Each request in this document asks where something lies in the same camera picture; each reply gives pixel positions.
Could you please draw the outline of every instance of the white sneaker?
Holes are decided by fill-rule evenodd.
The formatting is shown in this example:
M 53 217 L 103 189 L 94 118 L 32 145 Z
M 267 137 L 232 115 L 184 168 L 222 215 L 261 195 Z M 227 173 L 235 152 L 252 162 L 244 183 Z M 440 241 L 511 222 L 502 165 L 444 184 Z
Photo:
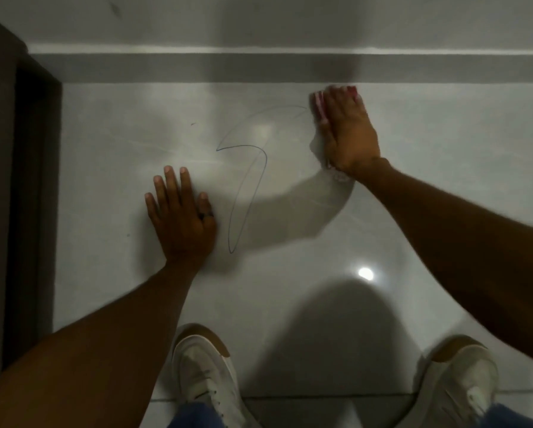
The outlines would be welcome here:
M 195 324 L 181 332 L 171 364 L 182 403 L 204 402 L 225 428 L 260 426 L 241 399 L 227 347 L 211 330 Z
M 472 427 L 497 387 L 498 369 L 486 347 L 467 336 L 450 339 L 434 352 L 417 401 L 396 428 Z

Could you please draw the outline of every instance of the floor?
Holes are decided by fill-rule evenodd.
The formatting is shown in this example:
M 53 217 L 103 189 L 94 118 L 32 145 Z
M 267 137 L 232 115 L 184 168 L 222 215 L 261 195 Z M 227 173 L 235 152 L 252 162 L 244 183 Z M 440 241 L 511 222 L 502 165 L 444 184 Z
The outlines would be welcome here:
M 323 168 L 308 108 L 320 88 L 66 85 L 55 328 L 162 266 L 143 194 L 164 165 L 185 165 L 220 230 L 180 323 L 220 335 L 264 425 L 387 427 L 411 403 L 423 357 L 455 333 L 493 351 L 499 399 L 533 416 L 533 361 L 435 283 L 363 186 Z M 533 85 L 358 88 L 398 169 L 533 224 Z M 168 374 L 144 428 L 173 413 Z

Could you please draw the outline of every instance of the baseboard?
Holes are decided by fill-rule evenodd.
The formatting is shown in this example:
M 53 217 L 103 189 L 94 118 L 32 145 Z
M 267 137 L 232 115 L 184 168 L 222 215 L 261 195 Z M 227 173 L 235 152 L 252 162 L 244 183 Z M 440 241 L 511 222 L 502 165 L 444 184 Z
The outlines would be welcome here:
M 533 52 L 39 45 L 67 83 L 533 83 Z

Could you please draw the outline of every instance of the pant leg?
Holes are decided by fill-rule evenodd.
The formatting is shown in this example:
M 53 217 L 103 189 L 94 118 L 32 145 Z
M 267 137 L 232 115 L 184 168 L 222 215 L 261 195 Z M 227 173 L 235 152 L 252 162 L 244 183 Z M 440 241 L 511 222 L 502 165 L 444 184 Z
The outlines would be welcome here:
M 533 419 L 502 404 L 494 404 L 480 419 L 477 428 L 533 428 Z
M 215 410 L 202 402 L 190 402 L 179 410 L 168 428 L 224 428 Z

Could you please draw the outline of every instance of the person's right arm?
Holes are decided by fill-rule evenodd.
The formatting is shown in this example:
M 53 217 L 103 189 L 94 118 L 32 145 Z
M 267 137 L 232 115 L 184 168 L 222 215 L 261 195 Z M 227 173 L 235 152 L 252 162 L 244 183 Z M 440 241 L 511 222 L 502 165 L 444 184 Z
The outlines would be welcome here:
M 360 98 L 325 95 L 326 154 L 391 213 L 437 281 L 483 326 L 533 358 L 533 227 L 407 176 L 381 157 Z

